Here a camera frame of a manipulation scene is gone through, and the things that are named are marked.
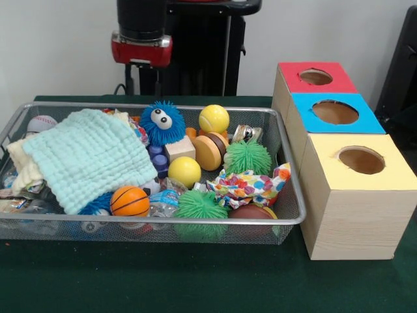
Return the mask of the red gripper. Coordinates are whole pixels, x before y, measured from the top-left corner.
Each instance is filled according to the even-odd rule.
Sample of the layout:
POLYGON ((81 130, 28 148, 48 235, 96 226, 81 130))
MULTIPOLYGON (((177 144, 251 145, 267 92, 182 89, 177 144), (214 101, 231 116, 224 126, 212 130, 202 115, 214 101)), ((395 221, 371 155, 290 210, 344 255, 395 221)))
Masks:
MULTIPOLYGON (((134 42, 124 38, 118 31, 111 34, 111 52, 116 63, 125 64, 125 94, 134 94, 131 64, 151 68, 166 68, 170 64, 173 39, 163 35, 155 41, 134 42)), ((160 94, 160 71, 155 69, 155 94, 160 94)))

